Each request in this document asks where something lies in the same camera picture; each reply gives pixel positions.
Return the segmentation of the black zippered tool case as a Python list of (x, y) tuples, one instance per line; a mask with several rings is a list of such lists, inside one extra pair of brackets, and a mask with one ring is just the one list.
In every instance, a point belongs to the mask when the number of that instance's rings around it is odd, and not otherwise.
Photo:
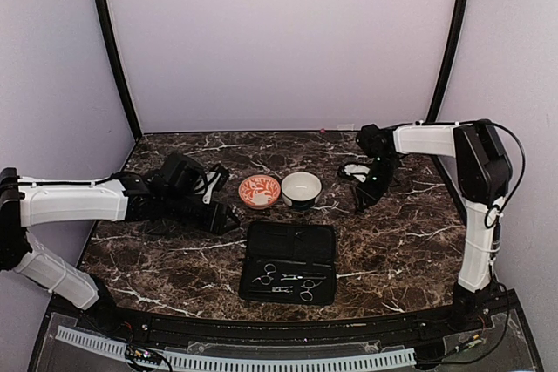
[[(296, 241), (266, 240), (259, 235), (264, 230), (302, 229), (303, 237)], [(274, 302), (327, 306), (334, 302), (337, 290), (335, 259), (337, 237), (327, 225), (297, 225), (271, 221), (254, 221), (248, 227), (247, 247), (242, 266), (238, 295), (246, 301)], [(277, 272), (270, 285), (252, 282), (263, 275), (263, 267), (273, 263)], [(281, 274), (299, 274), (299, 281), (280, 281)], [(320, 281), (313, 289), (314, 300), (299, 298), (300, 285), (305, 280)], [(272, 293), (273, 286), (294, 286), (292, 294)]]

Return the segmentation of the silver thinning scissors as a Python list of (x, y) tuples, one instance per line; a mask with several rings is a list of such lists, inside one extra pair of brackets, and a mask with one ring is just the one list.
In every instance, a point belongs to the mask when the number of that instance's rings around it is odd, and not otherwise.
[[(300, 285), (299, 298), (304, 302), (311, 302), (314, 300), (313, 289), (321, 284), (320, 281), (305, 280)], [(292, 294), (294, 292), (294, 286), (273, 286), (271, 288), (272, 293), (284, 293)]]

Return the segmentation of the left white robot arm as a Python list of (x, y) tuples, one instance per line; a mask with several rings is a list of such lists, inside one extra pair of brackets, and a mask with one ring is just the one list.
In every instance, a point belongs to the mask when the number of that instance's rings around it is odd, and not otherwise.
[(240, 225), (227, 205), (212, 199), (226, 176), (164, 171), (141, 176), (116, 172), (105, 179), (47, 180), (1, 171), (1, 269), (21, 274), (88, 317), (105, 334), (123, 326), (102, 280), (76, 269), (32, 233), (48, 224), (81, 221), (172, 220), (222, 235)]

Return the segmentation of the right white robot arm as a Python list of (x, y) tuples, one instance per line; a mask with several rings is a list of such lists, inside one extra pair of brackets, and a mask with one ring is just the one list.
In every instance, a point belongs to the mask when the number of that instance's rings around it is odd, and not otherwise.
[(400, 158), (408, 154), (455, 159), (458, 186), (466, 207), (466, 238), (457, 284), (472, 294), (491, 280), (499, 223), (513, 169), (496, 127), (487, 120), (414, 123), (380, 128), (365, 125), (356, 136), (372, 159), (364, 180), (355, 187), (357, 210), (376, 205), (391, 183)]

